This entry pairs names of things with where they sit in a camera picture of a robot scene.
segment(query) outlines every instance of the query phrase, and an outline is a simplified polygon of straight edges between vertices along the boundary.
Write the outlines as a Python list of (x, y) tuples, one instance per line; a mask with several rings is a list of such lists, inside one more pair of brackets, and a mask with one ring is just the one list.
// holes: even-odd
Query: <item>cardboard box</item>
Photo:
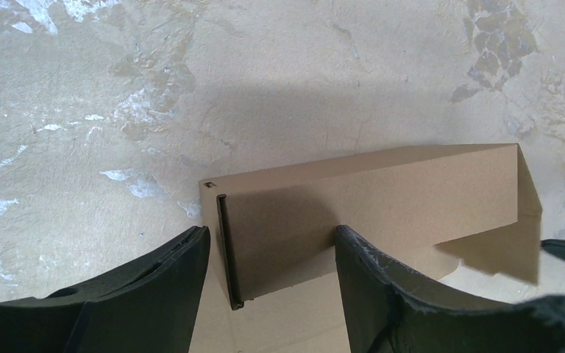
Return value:
[(334, 272), (338, 224), (435, 279), (464, 259), (537, 280), (541, 206), (516, 144), (403, 147), (199, 187), (210, 263), (233, 309)]

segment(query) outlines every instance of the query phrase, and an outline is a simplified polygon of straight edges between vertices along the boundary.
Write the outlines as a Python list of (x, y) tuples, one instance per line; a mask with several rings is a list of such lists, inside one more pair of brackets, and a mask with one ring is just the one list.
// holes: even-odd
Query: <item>floor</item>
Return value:
[[(565, 239), (565, 1), (0, 0), (0, 301), (198, 224), (205, 177), (498, 142), (521, 144), (543, 238)], [(565, 263), (543, 255), (537, 286), (443, 282), (517, 302), (565, 293)], [(208, 278), (192, 350), (347, 352), (337, 286), (231, 313)]]

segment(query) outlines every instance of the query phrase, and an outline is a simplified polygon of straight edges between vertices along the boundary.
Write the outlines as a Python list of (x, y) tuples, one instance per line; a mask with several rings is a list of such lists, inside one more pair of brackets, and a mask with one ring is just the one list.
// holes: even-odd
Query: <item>gray floor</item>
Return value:
[[(0, 301), (198, 224), (204, 177), (496, 142), (521, 143), (543, 236), (565, 238), (565, 1), (0, 0)], [(515, 302), (565, 293), (565, 264), (543, 256), (538, 286), (466, 267), (444, 282)], [(229, 313), (216, 286), (194, 352), (347, 350), (337, 296)], [(312, 298), (336, 278), (298, 287)], [(272, 307), (286, 316), (250, 316)], [(313, 321), (255, 338), (300, 316)]]

